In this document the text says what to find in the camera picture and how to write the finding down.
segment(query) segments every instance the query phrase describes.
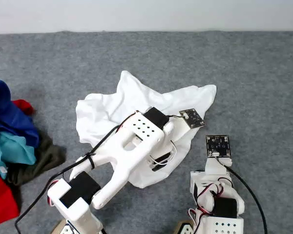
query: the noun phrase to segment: white wall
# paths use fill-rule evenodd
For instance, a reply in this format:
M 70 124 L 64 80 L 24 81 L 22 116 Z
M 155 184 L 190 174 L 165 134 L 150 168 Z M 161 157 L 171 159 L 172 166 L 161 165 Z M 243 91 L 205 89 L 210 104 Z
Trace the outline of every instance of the white wall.
M 293 0 L 0 0 L 0 34 L 62 30 L 293 30 Z

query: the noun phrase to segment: circuit board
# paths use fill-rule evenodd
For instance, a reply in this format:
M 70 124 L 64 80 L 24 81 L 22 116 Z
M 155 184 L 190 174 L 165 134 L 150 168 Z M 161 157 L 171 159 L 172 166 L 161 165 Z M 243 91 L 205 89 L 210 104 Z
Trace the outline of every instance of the circuit board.
M 230 157 L 229 136 L 206 136 L 206 148 L 208 157 Z
M 204 126 L 204 121 L 195 109 L 188 109 L 179 111 L 179 113 L 184 117 L 185 122 L 190 128 L 197 128 Z

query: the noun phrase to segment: teal cloth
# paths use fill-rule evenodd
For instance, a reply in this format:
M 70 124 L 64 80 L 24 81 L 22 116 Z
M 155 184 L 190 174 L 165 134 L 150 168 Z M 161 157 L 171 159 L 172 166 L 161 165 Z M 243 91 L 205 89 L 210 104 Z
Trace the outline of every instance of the teal cloth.
M 32 165 L 36 162 L 34 147 L 26 145 L 23 136 L 0 132 L 0 176 L 5 179 L 6 162 Z

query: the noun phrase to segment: white cloth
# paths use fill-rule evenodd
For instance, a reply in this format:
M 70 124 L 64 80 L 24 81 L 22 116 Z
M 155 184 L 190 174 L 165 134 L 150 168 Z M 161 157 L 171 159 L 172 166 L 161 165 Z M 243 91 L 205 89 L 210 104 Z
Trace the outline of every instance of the white cloth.
M 76 129 L 81 143 L 90 143 L 92 147 L 114 126 L 120 124 L 135 110 L 145 112 L 156 107 L 166 115 L 178 115 L 179 111 L 195 108 L 204 118 L 205 111 L 212 105 L 216 95 L 215 85 L 203 87 L 189 86 L 172 92 L 160 94 L 137 80 L 128 71 L 122 71 L 116 93 L 110 95 L 89 94 L 79 100 L 76 107 Z M 157 183 L 180 164 L 190 150 L 191 140 L 199 128 L 187 131 L 175 145 L 177 154 L 160 170 L 139 170 L 130 175 L 129 181 L 139 188 Z

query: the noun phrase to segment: pile of clothes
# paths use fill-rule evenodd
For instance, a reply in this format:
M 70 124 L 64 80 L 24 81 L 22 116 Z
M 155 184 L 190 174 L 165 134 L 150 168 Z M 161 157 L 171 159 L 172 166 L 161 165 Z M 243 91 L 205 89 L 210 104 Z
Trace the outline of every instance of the pile of clothes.
M 20 186 L 65 161 L 64 149 L 34 126 L 33 113 L 27 101 L 11 101 L 0 80 L 0 223 L 19 215 L 9 186 Z

